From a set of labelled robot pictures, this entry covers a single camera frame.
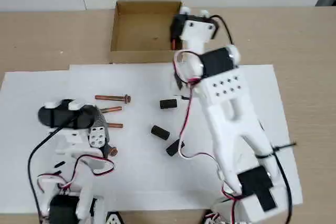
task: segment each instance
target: table surface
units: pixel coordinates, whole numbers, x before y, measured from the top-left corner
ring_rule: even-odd
[[[303,191],[292,223],[332,223],[336,180],[336,8],[210,8],[222,15],[242,64],[273,64]],[[0,13],[0,81],[6,71],[109,63],[113,10]],[[221,30],[209,48],[227,44]],[[131,223],[199,223],[202,210],[123,212]],[[284,223],[286,214],[266,223]],[[37,223],[0,215],[1,223]]]

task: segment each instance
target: copper screw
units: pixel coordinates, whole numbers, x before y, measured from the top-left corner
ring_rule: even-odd
[[[111,157],[114,157],[114,156],[116,156],[118,154],[118,149],[116,148],[116,147],[111,147],[110,146],[110,149],[109,149],[109,155],[111,156]]]
[[[122,110],[122,107],[118,106],[118,107],[110,107],[110,108],[100,109],[100,112],[101,113],[108,113],[108,112],[120,111],[120,110]]]
[[[116,97],[114,95],[99,95],[94,96],[96,100],[109,100],[109,101],[123,101],[126,104],[131,102],[131,97],[126,94],[124,97]]]
[[[122,123],[108,123],[108,128],[124,128],[124,125]]]

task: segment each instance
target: open cardboard box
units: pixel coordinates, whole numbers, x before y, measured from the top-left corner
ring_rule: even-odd
[[[170,25],[181,1],[117,1],[111,63],[170,62]],[[175,49],[182,49],[177,43]]]

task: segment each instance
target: black plastic part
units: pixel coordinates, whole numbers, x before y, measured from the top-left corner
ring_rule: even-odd
[[[65,162],[64,162],[64,161],[61,161],[61,162],[57,163],[57,164],[54,166],[54,168],[58,168],[58,167],[62,166],[63,164],[65,164]]]
[[[97,108],[92,105],[85,105],[79,111],[68,110],[68,104],[71,99],[62,100],[60,106],[54,109],[46,109],[42,107],[38,111],[39,121],[51,128],[59,127],[66,119],[75,114],[79,114],[78,118],[69,123],[66,128],[70,129],[87,129],[95,122],[95,116],[97,114]]]
[[[263,166],[238,174],[238,179],[242,186],[243,198],[255,194],[264,212],[277,207],[269,191],[273,187],[272,180]]]
[[[159,138],[162,138],[163,140],[167,140],[170,135],[169,131],[166,131],[163,128],[160,128],[156,125],[152,127],[151,133],[155,136],[158,136]]]
[[[76,207],[79,198],[69,195],[56,195],[50,202],[50,224],[77,224]]]
[[[175,72],[175,74],[174,74],[174,77],[175,77],[175,80],[176,80],[177,87],[179,88],[179,90],[181,90],[182,87],[183,87],[183,82],[182,82],[182,80],[180,79],[180,77],[178,77],[178,75],[177,75],[176,72]]]
[[[218,25],[218,22],[215,21],[214,19],[206,18],[206,17],[198,17],[194,15],[187,15],[187,14],[177,14],[174,16],[172,24],[170,25],[171,41],[175,39],[175,41],[181,42],[180,35],[183,32],[184,24],[187,20],[204,22],[204,23],[209,23],[209,25],[213,25],[215,27],[215,31],[211,39],[215,38],[219,25]]]
[[[174,143],[172,143],[167,149],[166,149],[166,152],[168,153],[168,155],[170,155],[171,157],[174,156],[178,151],[178,142],[180,140],[176,140]]]
[[[97,201],[97,199],[93,198],[92,203],[91,203],[91,207],[90,207],[90,215],[91,215],[91,217],[95,216],[94,205],[95,205],[96,201]]]
[[[185,97],[185,96],[182,95],[182,96],[181,96],[181,99],[182,99],[182,100],[185,100],[185,101],[189,101],[189,100],[190,100],[190,97]]]
[[[58,170],[57,172],[53,173],[54,175],[60,175],[62,173],[61,170]]]
[[[207,78],[216,74],[230,71],[235,68],[229,52],[225,47],[214,51],[206,52],[200,55],[200,60],[203,64],[203,76]]]
[[[177,100],[176,99],[161,100],[160,101],[160,108],[161,108],[161,110],[177,108]]]

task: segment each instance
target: black rubber cylinder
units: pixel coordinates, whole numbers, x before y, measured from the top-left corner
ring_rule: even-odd
[[[162,138],[163,140],[167,140],[170,135],[169,131],[166,131],[163,128],[160,128],[157,125],[154,125],[152,127],[151,133],[155,136]]]
[[[161,110],[177,108],[177,100],[176,99],[161,100],[160,101],[160,108],[161,108]]]
[[[180,140],[176,140],[174,143],[172,143],[167,149],[166,152],[168,153],[168,155],[170,155],[171,157],[174,156],[178,151],[178,142]]]

